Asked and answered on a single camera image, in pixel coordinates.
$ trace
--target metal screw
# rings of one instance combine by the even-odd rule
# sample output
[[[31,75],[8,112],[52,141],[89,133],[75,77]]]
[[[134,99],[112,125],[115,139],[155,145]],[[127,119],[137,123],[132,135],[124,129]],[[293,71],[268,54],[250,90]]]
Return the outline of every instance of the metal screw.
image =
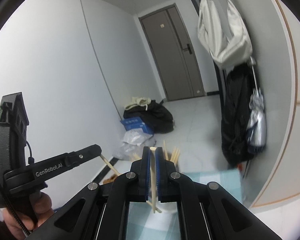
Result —
[[[90,184],[88,185],[88,189],[90,189],[90,190],[94,190],[94,189],[96,189],[97,187],[98,187],[98,184],[95,183],[95,182],[92,182],[92,183],[90,183]]]
[[[209,188],[211,188],[211,189],[218,189],[219,185],[216,182],[211,182],[211,183],[209,183]]]
[[[136,176],[136,174],[132,171],[129,171],[129,172],[126,173],[126,177],[128,179],[133,179],[135,176]]]
[[[173,172],[170,174],[171,178],[173,179],[179,179],[180,178],[180,173],[179,172]]]

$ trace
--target light blue surface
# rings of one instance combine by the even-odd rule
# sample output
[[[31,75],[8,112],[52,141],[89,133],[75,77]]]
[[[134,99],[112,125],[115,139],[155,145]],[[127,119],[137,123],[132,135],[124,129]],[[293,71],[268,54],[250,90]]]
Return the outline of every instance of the light blue surface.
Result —
[[[204,184],[215,181],[242,203],[241,177],[238,170],[191,172],[185,175],[195,182]],[[179,240],[178,214],[157,212],[153,214],[152,208],[146,203],[130,203],[126,238],[128,240]]]

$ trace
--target human hand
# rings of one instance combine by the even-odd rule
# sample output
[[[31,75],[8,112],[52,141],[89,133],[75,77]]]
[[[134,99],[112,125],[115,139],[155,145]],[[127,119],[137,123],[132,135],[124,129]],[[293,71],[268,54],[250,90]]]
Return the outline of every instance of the human hand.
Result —
[[[51,206],[51,198],[47,194],[41,193],[41,198],[38,199],[33,205],[34,212],[37,214],[38,218],[37,224],[34,224],[31,218],[26,216],[25,214],[22,214],[20,212],[17,213],[24,225],[26,226],[26,228],[28,228],[28,230],[34,230],[37,229],[43,222],[45,222],[49,217],[53,215],[54,212]],[[12,235],[18,240],[24,240],[26,237],[23,234],[23,231],[6,208],[3,209],[2,215],[4,222],[6,223]]]

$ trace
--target white cloth bag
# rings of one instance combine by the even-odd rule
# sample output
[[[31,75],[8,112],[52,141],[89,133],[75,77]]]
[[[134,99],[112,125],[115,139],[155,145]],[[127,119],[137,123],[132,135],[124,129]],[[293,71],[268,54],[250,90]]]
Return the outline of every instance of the white cloth bag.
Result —
[[[225,69],[246,62],[252,55],[247,28],[231,0],[227,0],[227,18],[232,38],[224,34],[213,0],[201,0],[198,38],[219,68]]]

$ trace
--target black backpack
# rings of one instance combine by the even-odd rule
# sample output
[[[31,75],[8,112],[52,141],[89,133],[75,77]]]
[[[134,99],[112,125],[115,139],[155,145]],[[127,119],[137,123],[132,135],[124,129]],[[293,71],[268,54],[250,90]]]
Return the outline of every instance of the black backpack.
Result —
[[[168,133],[173,130],[172,114],[155,100],[151,100],[147,110],[145,106],[135,106],[123,113],[125,119],[136,116],[139,116],[154,133]]]
[[[222,152],[229,165],[251,160],[248,153],[246,129],[250,118],[249,102],[254,87],[251,68],[246,64],[236,66],[226,79],[226,98],[221,120]]]

